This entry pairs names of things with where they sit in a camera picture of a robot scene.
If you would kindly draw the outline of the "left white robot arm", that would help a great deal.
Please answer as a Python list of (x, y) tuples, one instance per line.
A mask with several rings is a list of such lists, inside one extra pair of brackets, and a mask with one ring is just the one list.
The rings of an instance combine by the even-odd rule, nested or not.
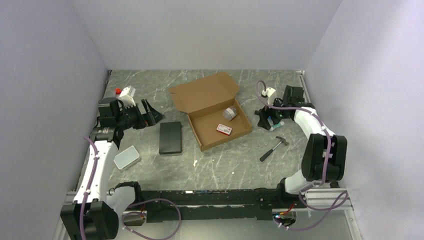
[(70, 204), (64, 204), (60, 218), (72, 240), (113, 240), (122, 226), (127, 207), (139, 209), (144, 203), (138, 183), (124, 182), (109, 196), (108, 180), (124, 131), (143, 129), (159, 123), (165, 116), (142, 99), (145, 113), (138, 104), (125, 104), (116, 97), (98, 102), (97, 125), (86, 140), (90, 144), (88, 163), (81, 185)]

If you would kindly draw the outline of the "small red white card box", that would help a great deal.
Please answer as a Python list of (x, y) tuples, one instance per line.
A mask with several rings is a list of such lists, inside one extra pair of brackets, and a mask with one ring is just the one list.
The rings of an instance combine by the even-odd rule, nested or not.
[(219, 132), (219, 133), (221, 133), (221, 134), (224, 134), (224, 135), (226, 135), (226, 136), (230, 136), (231, 135), (231, 133), (232, 133), (232, 128), (231, 127), (229, 127), (229, 126), (226, 126), (226, 125), (223, 125), (223, 124), (219, 124), (218, 126), (217, 126), (217, 128), (216, 128), (216, 131), (217, 132)]

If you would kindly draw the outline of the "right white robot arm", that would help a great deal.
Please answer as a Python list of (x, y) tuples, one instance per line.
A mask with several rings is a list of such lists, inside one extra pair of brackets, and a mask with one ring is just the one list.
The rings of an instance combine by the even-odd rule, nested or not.
[(280, 207), (289, 207), (295, 201), (295, 194), (344, 177), (347, 138), (335, 134), (324, 124), (314, 105), (306, 102), (302, 87), (287, 85), (283, 96), (277, 97), (276, 90), (260, 80), (256, 83), (255, 93), (264, 104), (255, 112), (259, 116), (259, 127), (270, 130), (272, 125), (291, 119), (308, 139), (300, 170), (285, 178), (284, 189), (275, 194)]

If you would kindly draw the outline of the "white green glue stick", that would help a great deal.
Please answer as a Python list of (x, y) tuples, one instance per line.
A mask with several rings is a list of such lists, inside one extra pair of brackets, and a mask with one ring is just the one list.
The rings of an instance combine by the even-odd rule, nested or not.
[(272, 125), (269, 130), (272, 132), (272, 131), (282, 127), (284, 124), (285, 124), (284, 121), (280, 121), (279, 123)]

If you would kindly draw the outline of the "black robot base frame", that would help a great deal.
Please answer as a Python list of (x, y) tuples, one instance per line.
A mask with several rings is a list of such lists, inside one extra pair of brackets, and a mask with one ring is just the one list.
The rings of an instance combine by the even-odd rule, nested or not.
[(276, 188), (140, 190), (126, 211), (141, 211), (148, 223), (181, 220), (256, 219), (270, 221), (278, 211), (300, 204), (298, 196)]

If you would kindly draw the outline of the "brown cardboard box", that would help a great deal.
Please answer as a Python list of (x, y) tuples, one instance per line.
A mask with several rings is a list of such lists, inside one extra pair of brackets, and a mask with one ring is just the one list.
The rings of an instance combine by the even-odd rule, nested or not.
[[(168, 91), (175, 108), (187, 114), (202, 152), (252, 132), (252, 124), (236, 100), (239, 85), (227, 72), (185, 82)], [(234, 106), (238, 112), (231, 121), (223, 117), (223, 110), (229, 106)], [(230, 136), (216, 131), (219, 124), (232, 128)]]

